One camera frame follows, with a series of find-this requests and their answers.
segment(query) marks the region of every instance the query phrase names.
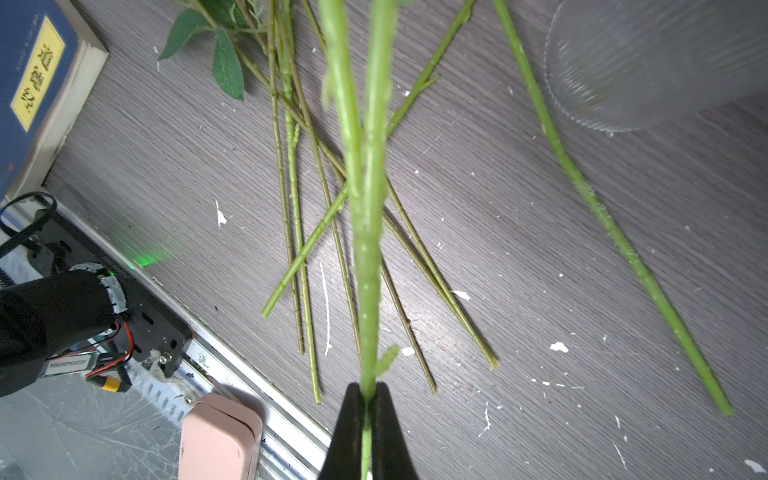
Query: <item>red wire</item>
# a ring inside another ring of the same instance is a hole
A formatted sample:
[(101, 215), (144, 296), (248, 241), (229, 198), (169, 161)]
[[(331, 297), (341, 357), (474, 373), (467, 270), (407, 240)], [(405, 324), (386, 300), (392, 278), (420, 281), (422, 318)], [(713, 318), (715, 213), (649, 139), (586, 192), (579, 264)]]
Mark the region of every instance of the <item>red wire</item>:
[(131, 346), (128, 347), (128, 351), (123, 356), (121, 356), (119, 359), (115, 360), (114, 362), (110, 363), (109, 365), (103, 366), (103, 367), (101, 367), (98, 370), (94, 370), (93, 372), (88, 373), (85, 376), (85, 378), (87, 378), (87, 379), (91, 378), (92, 376), (97, 375), (98, 373), (101, 373), (101, 372), (104, 372), (106, 370), (109, 370), (113, 366), (119, 365), (120, 363), (124, 362), (129, 356), (131, 356), (131, 354), (134, 352), (134, 336), (131, 334), (131, 329), (128, 328), (128, 324), (127, 323), (123, 323), (123, 327), (125, 327), (125, 332), (126, 332), (126, 334), (128, 334), (128, 342), (130, 342), (130, 344), (131, 344)]

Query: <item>wood grain surface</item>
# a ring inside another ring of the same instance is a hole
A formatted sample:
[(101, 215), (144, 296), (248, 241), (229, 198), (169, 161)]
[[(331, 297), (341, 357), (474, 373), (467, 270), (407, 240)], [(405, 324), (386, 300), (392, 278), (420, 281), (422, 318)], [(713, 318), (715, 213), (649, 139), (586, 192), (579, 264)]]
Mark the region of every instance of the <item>wood grain surface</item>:
[[(403, 9), (394, 108), (460, 3)], [(286, 269), (266, 92), (250, 77), (244, 103), (219, 91), (206, 36), (158, 67), (155, 48), (180, 11), (170, 2), (77, 6), (110, 58), (47, 187), (126, 254), (162, 252), (149, 274), (331, 429), (358, 368), (330, 237), (309, 258), (321, 406), (296, 352), (288, 297), (268, 320), (259, 315)], [(510, 7), (541, 75), (557, 2)], [(367, 6), (349, 8), (361, 81)], [(323, 57), (303, 13), (296, 19), (305, 89), (338, 145), (335, 118), (319, 102)], [(392, 136), (389, 172), (502, 365), (488, 371), (387, 237), (392, 275), (439, 384), (432, 396), (414, 356), (385, 377), (421, 478), (756, 478), (744, 460), (768, 467), (768, 95), (613, 137), (555, 112), (566, 148), (717, 374), (737, 412), (726, 419), (560, 171), (491, 2), (475, 6), (438, 73)], [(313, 165), (304, 141), (306, 234), (324, 210)], [(220, 226), (216, 202), (227, 217)], [(382, 325), (383, 348), (406, 345), (390, 302)], [(569, 351), (550, 350), (555, 342)]]

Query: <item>black metal bracket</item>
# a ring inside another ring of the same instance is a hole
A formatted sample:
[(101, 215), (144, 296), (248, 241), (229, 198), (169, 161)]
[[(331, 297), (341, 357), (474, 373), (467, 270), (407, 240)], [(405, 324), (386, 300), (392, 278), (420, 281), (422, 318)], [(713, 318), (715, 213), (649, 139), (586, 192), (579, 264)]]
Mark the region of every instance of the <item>black metal bracket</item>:
[(62, 215), (55, 213), (36, 237), (33, 241), (42, 249), (36, 254), (30, 251), (28, 260), (42, 276), (69, 270), (79, 263), (96, 262), (118, 278), (127, 300), (124, 315), (130, 318), (134, 337), (133, 358), (143, 361), (152, 349), (159, 350), (160, 368), (170, 378), (192, 340), (187, 324)]

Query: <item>pink object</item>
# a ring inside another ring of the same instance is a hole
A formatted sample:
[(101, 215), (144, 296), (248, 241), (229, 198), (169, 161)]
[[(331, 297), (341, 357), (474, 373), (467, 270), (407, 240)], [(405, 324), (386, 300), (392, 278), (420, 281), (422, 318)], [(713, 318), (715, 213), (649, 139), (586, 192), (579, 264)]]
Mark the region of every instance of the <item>pink object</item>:
[(256, 477), (261, 418), (216, 393), (201, 398), (181, 425), (179, 480)]

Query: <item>blue book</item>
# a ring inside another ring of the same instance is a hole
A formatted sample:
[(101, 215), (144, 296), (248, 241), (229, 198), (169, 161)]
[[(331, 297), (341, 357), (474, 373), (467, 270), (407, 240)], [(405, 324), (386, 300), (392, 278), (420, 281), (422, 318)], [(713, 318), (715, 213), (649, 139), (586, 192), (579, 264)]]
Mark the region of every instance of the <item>blue book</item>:
[(0, 0), (0, 198), (40, 189), (106, 60), (68, 0)]

